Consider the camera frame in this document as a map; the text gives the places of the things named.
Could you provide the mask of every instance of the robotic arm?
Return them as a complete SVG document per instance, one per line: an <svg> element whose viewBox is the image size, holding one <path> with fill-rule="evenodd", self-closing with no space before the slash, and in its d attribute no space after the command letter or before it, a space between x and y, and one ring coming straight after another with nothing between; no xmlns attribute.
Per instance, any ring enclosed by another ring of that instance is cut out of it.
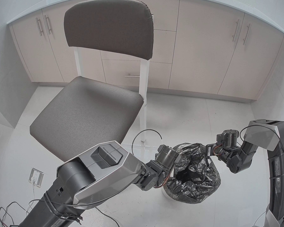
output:
<svg viewBox="0 0 284 227"><path fill-rule="evenodd" d="M284 227L284 122L251 121L241 147L239 132L226 130L206 146L233 173L249 168L260 146L267 149L270 203L264 227ZM66 227L80 222L81 214L117 195L130 184L148 191L164 185L181 155L166 145L155 160L144 164L116 141L98 144L57 168L57 178L19 227Z"/></svg>

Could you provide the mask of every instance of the floor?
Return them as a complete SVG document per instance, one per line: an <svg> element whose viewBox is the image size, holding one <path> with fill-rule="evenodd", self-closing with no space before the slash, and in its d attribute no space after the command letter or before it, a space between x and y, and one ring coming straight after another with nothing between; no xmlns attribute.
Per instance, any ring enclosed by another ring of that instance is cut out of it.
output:
<svg viewBox="0 0 284 227"><path fill-rule="evenodd" d="M0 124L0 206L17 201L27 207L33 199L32 186L28 182L31 168L45 172L40 188L35 187L35 198L40 198L56 178L60 161L48 152L30 134L29 126L55 97L62 87L38 87L25 108L15 129ZM163 136L163 143L175 146L183 142L215 143L216 134L225 129L241 130L254 116L249 104L222 100L193 98L167 94L148 94L147 127ZM130 148L139 132L138 117L123 146ZM147 133L145 146L135 142L134 153L144 162L154 158L160 138L154 132ZM132 185L119 195L99 206L99 209L115 218L123 227L250 227L267 206L267 181L264 153L258 149L248 170L233 174L223 162L212 157L221 176L221 186L204 202L190 205L166 198L160 189L141 191ZM25 217L17 205L9 213L19 224ZM83 214L85 227L115 227L95 209ZM262 216L257 225L264 222Z"/></svg>

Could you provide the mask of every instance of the chair seat cushion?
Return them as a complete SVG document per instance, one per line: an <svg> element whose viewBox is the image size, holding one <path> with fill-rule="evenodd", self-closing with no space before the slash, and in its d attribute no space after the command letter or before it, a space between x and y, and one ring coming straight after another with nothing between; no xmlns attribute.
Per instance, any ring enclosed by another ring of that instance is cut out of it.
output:
<svg viewBox="0 0 284 227"><path fill-rule="evenodd" d="M102 142L121 143L143 102L137 92L76 77L34 120L30 134L67 161Z"/></svg>

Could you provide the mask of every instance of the metal handle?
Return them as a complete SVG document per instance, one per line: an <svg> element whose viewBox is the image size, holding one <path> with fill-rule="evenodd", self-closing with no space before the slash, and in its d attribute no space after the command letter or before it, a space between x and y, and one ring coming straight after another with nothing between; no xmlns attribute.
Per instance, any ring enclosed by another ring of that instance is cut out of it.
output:
<svg viewBox="0 0 284 227"><path fill-rule="evenodd" d="M238 19L238 21L236 22L237 23L237 28L236 28L236 32L235 32L235 35L233 35L233 42L235 42L236 40L236 37L237 37L237 33L238 33L238 29L239 29L239 25L240 25L240 20Z"/></svg>
<svg viewBox="0 0 284 227"><path fill-rule="evenodd" d="M244 40L244 45L246 44L246 41L247 41L247 38L248 38L248 35L249 35L250 26L251 26L251 24L247 25L247 27L248 27L247 34L246 34L245 39L243 39Z"/></svg>
<svg viewBox="0 0 284 227"><path fill-rule="evenodd" d="M46 17L46 15L44 15L45 25L46 25L46 27L47 27L48 34L50 35L51 28L49 28L49 26L48 26L48 21L47 21L47 19L48 19L48 17Z"/></svg>
<svg viewBox="0 0 284 227"><path fill-rule="evenodd" d="M125 75L124 77L126 77L126 78L139 78L140 76L131 76L130 74L128 74L128 75Z"/></svg>
<svg viewBox="0 0 284 227"><path fill-rule="evenodd" d="M40 34L40 36L42 36L42 32L43 32L43 30L41 30L41 29L40 29L39 21L40 21L40 19L36 18L36 22L37 22L37 26L38 26L39 34Z"/></svg>

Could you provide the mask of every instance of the chair backrest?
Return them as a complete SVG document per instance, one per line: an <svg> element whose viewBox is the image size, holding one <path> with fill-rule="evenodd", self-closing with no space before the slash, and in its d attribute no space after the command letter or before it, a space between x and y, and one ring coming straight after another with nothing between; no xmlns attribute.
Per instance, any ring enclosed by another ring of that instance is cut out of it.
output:
<svg viewBox="0 0 284 227"><path fill-rule="evenodd" d="M153 20L138 0L80 2L66 11L64 32L68 46L152 58Z"/></svg>

